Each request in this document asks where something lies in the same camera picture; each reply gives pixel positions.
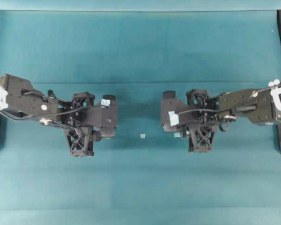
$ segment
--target bolt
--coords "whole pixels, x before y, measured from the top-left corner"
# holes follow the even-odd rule
[[[47,106],[46,105],[41,105],[41,109],[46,111],[47,110]]]
[[[256,97],[258,96],[258,92],[256,92],[256,91],[253,91],[252,94],[253,94],[253,97],[254,97],[254,98],[256,98]]]

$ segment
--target wire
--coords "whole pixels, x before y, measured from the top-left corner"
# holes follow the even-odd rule
[[[251,100],[251,98],[257,93],[259,92],[262,92],[262,91],[265,91],[265,90],[270,90],[271,88],[274,88],[274,87],[277,87],[278,85],[275,85],[275,86],[272,86],[272,87],[266,87],[266,88],[262,88],[262,89],[259,89],[259,90],[256,90],[256,91],[253,91],[253,93],[243,102],[241,103],[237,103],[235,106],[232,106],[230,108],[226,108],[226,109],[221,109],[221,110],[214,110],[214,109],[190,109],[190,110],[185,110],[185,111],[181,111],[181,112],[178,112],[176,114],[180,115],[180,114],[183,114],[183,113],[189,113],[189,112],[195,112],[195,111],[205,111],[205,112],[214,112],[214,113],[220,113],[220,112],[223,112],[223,111],[226,111],[226,110],[231,110],[233,108],[236,108],[238,106],[241,106],[241,105],[244,105],[246,104],[248,101]]]
[[[73,110],[66,111],[66,112],[45,113],[45,114],[39,114],[39,115],[30,116],[30,117],[27,117],[27,118],[20,118],[20,119],[13,118],[13,117],[9,116],[8,114],[6,114],[5,112],[1,112],[1,111],[0,111],[0,115],[6,117],[9,120],[13,120],[13,121],[17,121],[18,122],[18,121],[22,121],[22,120],[31,120],[31,119],[34,119],[34,118],[44,117],[44,116],[66,115],[66,114],[70,114],[70,113],[74,113],[74,112],[80,111],[82,109],[88,109],[88,108],[92,108],[92,107],[104,107],[104,108],[106,108],[106,106],[104,106],[104,105],[90,105],[90,106],[84,106],[84,107],[80,107],[80,108],[73,109]]]
[[[219,112],[219,110],[216,110],[216,109],[189,109],[189,110],[177,112],[176,114],[181,115],[181,114],[184,114],[184,113],[190,113],[190,112],[196,112],[196,111],[205,111],[205,112],[213,112],[213,113]]]

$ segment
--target teal tablecloth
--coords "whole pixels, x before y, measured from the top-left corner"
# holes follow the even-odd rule
[[[281,225],[275,127],[239,119],[212,152],[189,154],[159,118],[164,90],[186,101],[193,88],[217,95],[281,79],[275,11],[2,11],[3,73],[64,99],[115,94],[119,126],[94,158],[74,158],[61,130],[5,121],[0,224]]]
[[[0,10],[242,11],[281,9],[281,0],[0,0]]]

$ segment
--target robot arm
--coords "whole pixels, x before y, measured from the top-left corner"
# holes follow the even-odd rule
[[[63,129],[70,154],[76,157],[93,156],[93,142],[115,136],[116,98],[105,95],[96,105],[94,100],[94,95],[82,92],[74,94],[71,101],[65,101],[57,98],[52,90],[45,96],[28,80],[12,75],[0,78],[0,115]]]
[[[257,125],[281,123],[281,83],[277,80],[264,89],[246,89],[210,97],[207,90],[186,93],[187,104],[165,91],[161,100],[161,121],[165,132],[189,138],[190,152],[212,150],[219,128],[227,131],[229,123],[246,117]]]

